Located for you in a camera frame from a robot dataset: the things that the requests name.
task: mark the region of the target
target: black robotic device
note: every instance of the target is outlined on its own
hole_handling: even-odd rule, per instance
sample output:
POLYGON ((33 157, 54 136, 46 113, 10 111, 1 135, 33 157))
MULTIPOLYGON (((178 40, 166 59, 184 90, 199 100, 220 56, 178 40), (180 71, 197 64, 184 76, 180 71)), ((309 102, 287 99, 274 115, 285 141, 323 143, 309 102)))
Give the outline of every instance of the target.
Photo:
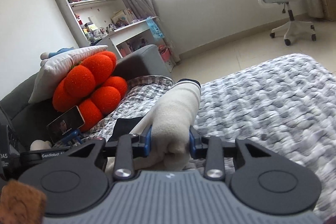
POLYGON ((47 195, 44 224, 322 223, 312 212, 321 183, 309 169, 250 140, 227 143, 190 128, 190 154, 206 158, 204 177, 197 170, 135 172, 133 158, 149 154, 150 133, 85 142, 18 180, 47 195), (235 173, 225 173, 224 157, 233 158, 235 173))

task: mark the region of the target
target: smartphone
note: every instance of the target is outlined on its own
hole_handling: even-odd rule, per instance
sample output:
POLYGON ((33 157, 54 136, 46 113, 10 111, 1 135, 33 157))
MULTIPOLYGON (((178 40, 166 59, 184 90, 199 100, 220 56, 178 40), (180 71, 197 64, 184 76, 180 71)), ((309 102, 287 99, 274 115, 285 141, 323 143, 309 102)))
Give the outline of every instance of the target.
POLYGON ((78 106, 74 106, 48 124, 47 131, 52 142, 55 144, 84 124, 85 121, 78 106))

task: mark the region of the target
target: plush pillow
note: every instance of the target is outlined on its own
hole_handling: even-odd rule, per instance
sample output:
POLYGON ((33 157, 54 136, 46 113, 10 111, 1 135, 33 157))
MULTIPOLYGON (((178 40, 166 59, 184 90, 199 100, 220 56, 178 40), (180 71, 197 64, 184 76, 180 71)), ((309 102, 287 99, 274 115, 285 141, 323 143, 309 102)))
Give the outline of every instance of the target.
POLYGON ((29 103, 38 103, 51 98, 72 66, 97 52, 105 51, 106 48, 106 45, 77 48, 49 58, 37 74, 29 103))

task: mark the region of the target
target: tiled floor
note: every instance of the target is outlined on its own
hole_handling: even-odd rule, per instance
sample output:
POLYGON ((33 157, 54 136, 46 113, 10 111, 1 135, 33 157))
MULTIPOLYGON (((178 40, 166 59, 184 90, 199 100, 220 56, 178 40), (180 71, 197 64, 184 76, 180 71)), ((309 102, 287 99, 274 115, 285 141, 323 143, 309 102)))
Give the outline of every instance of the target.
POLYGON ((201 84, 261 62, 291 53, 310 55, 336 75, 336 22, 315 22, 317 41, 309 34, 298 35, 286 46, 284 33, 269 37, 270 31, 230 42, 182 60, 172 71, 174 80, 191 78, 201 84))

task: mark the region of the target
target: baseboard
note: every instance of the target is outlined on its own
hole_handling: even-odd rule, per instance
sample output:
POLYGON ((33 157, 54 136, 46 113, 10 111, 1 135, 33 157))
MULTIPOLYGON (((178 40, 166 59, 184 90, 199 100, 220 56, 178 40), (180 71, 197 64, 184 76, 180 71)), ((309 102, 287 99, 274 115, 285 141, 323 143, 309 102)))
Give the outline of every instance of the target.
MULTIPOLYGON (((309 19, 308 13, 296 15, 295 19, 296 20, 307 20, 307 19, 309 19)), ((200 54, 202 52, 205 52, 205 51, 211 50, 213 48, 219 47, 223 44, 227 44, 229 42, 233 42, 233 41, 245 38, 245 37, 249 37, 251 35, 255 35, 255 34, 260 33, 260 32, 265 32, 267 30, 270 31, 270 30, 272 30, 276 27, 279 27, 279 26, 285 24, 286 22, 288 22, 288 18, 284 18, 284 19, 280 19, 280 20, 277 20, 277 21, 274 21, 274 22, 270 22, 270 23, 267 23, 267 24, 264 24, 264 25, 260 25, 260 26, 257 26, 257 27, 239 32, 239 33, 229 35, 228 37, 223 37, 223 38, 215 40, 213 42, 204 44, 204 45, 199 46, 197 48, 194 48, 190 51, 184 52, 184 53, 180 54, 179 56, 180 56, 181 60, 187 59, 187 58, 192 57, 194 55, 197 55, 197 54, 200 54)))

